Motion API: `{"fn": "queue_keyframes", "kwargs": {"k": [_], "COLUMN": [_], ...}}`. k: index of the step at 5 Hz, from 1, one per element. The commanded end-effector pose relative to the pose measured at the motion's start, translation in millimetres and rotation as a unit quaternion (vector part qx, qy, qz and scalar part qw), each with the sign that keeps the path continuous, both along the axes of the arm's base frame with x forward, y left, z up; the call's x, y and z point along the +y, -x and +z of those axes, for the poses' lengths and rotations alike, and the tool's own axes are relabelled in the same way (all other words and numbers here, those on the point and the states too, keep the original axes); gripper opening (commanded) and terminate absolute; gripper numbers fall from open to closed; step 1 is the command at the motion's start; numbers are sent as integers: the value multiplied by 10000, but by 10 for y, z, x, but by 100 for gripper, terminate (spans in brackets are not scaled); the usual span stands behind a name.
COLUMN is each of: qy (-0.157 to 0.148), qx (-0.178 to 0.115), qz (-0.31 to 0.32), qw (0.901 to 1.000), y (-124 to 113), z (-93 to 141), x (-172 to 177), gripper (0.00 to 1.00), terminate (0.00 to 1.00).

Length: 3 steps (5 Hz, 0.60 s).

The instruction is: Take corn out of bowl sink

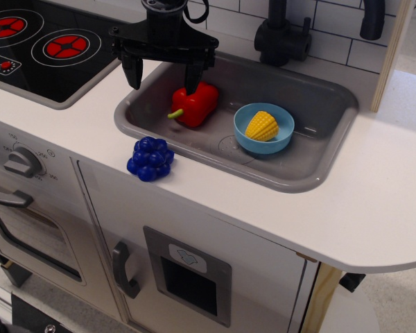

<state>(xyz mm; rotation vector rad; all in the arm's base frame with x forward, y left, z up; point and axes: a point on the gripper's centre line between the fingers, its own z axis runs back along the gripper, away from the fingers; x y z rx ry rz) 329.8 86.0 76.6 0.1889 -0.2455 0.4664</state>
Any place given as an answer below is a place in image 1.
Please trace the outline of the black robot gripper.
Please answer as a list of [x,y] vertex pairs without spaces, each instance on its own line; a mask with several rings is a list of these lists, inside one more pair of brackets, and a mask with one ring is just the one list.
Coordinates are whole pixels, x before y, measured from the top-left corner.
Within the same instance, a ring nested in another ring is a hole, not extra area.
[[204,69],[214,66],[219,41],[192,28],[187,22],[198,24],[209,14],[209,2],[205,12],[197,19],[189,17],[187,1],[142,1],[146,19],[110,29],[112,50],[122,61],[122,68],[129,86],[138,90],[141,86],[144,60],[180,63],[186,65],[184,87],[187,94],[194,94]]

